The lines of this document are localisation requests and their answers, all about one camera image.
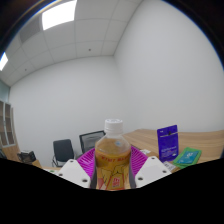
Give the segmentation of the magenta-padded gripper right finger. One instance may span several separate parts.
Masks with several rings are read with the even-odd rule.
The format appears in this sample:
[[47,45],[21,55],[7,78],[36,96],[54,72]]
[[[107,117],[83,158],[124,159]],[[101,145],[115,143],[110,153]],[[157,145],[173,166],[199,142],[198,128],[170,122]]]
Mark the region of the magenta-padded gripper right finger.
[[139,149],[131,147],[129,168],[131,189],[146,186],[170,174],[168,168],[156,156],[147,156]]

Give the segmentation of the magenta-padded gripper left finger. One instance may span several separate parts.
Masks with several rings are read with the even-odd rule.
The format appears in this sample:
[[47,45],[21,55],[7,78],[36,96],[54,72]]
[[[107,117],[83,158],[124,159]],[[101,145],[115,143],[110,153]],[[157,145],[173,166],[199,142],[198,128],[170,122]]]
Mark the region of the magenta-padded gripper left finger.
[[84,153],[78,159],[69,159],[59,170],[58,176],[83,188],[96,185],[95,149]]

